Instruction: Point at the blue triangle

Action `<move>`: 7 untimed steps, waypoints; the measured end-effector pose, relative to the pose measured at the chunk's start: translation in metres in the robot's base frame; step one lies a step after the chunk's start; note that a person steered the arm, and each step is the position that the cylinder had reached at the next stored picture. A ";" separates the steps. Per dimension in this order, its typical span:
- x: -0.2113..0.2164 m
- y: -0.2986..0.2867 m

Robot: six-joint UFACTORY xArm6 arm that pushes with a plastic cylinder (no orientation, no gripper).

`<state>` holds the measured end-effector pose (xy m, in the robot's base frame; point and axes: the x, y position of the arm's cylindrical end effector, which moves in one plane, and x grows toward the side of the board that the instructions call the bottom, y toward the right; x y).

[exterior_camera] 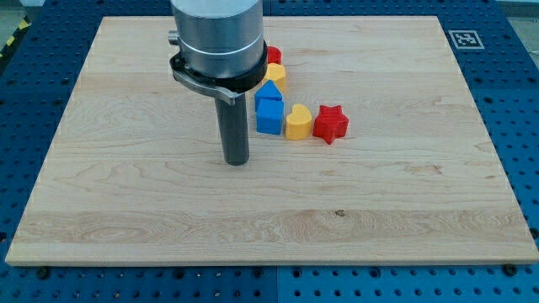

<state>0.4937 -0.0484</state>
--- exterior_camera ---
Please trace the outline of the black flange with metal bracket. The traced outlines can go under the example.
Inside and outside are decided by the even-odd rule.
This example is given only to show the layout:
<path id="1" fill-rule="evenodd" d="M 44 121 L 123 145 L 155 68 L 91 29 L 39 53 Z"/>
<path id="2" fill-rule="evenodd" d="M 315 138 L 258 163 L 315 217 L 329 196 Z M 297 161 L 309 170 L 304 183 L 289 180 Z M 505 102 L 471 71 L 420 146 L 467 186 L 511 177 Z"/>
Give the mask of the black flange with metal bracket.
<path id="1" fill-rule="evenodd" d="M 268 66 L 268 46 L 263 45 L 263 53 L 259 61 L 249 71 L 234 77 L 207 77 L 187 67 L 186 60 L 178 52 L 170 60 L 173 78 L 188 89 L 234 105 L 236 100 L 248 90 L 257 86 L 264 78 Z"/>

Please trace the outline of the dark grey cylindrical pointer rod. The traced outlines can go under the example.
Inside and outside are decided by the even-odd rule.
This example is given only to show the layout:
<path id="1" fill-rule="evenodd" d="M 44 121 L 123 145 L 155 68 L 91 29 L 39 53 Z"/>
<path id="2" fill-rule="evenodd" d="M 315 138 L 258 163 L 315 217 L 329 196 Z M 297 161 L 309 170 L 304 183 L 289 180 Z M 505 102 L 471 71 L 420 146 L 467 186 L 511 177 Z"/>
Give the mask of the dark grey cylindrical pointer rod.
<path id="1" fill-rule="evenodd" d="M 230 105 L 215 100 L 224 160 L 232 166 L 243 165 L 249 159 L 248 121 L 245 95 Z"/>

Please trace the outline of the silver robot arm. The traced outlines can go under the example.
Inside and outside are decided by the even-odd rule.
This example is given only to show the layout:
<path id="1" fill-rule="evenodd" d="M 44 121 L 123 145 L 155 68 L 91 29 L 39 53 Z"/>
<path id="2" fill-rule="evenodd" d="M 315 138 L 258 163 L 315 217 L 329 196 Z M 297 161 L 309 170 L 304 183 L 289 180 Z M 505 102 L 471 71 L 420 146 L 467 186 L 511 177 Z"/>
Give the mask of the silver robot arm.
<path id="1" fill-rule="evenodd" d="M 176 29 L 168 43 L 179 52 L 169 63 L 173 78 L 215 99 L 224 160 L 249 159 L 245 93 L 267 71 L 261 0 L 171 0 Z"/>

